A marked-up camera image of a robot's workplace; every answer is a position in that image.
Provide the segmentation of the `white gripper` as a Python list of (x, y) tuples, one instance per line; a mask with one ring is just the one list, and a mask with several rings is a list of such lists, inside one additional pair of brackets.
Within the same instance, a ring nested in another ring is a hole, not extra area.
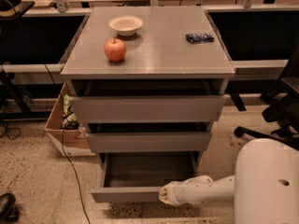
[(185, 204), (183, 195), (184, 185), (182, 182), (172, 181), (164, 185), (159, 191), (159, 200), (162, 203), (180, 206)]

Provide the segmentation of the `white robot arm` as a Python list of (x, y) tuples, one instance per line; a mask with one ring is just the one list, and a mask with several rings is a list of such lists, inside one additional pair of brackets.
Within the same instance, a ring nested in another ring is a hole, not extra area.
[(235, 224), (299, 224), (299, 151), (272, 139), (251, 140), (233, 175), (172, 181), (159, 199), (173, 206), (233, 199)]

